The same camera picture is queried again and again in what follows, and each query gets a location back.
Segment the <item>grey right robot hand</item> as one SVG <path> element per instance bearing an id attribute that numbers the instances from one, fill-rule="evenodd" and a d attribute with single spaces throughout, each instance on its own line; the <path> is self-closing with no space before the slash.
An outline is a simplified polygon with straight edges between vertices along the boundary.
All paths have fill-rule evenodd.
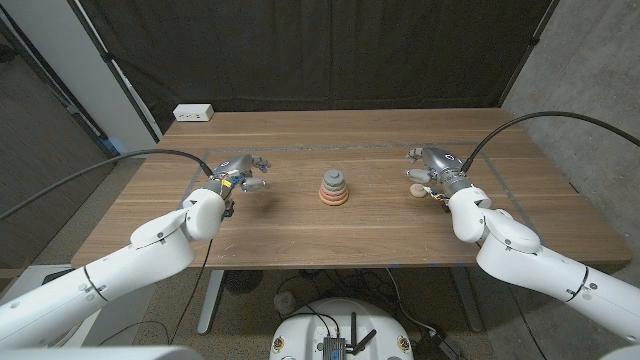
<path id="1" fill-rule="evenodd" d="M 471 180 L 462 172 L 462 160 L 455 154 L 435 148 L 414 148 L 406 158 L 412 163 L 424 162 L 423 168 L 410 169 L 406 175 L 415 183 L 440 186 L 447 197 L 470 188 Z"/>

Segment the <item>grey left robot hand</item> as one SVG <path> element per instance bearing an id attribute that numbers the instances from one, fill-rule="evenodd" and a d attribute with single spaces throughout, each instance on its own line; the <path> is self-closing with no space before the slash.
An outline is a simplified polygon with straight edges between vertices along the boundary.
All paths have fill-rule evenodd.
<path id="1" fill-rule="evenodd" d="M 252 169 L 256 168 L 267 173 L 271 163 L 257 155 L 240 155 L 222 162 L 213 169 L 213 174 L 202 186 L 205 190 L 213 191 L 223 199 L 230 196 L 234 188 L 239 187 L 243 192 L 252 192 L 266 187 L 266 182 L 253 176 Z"/>

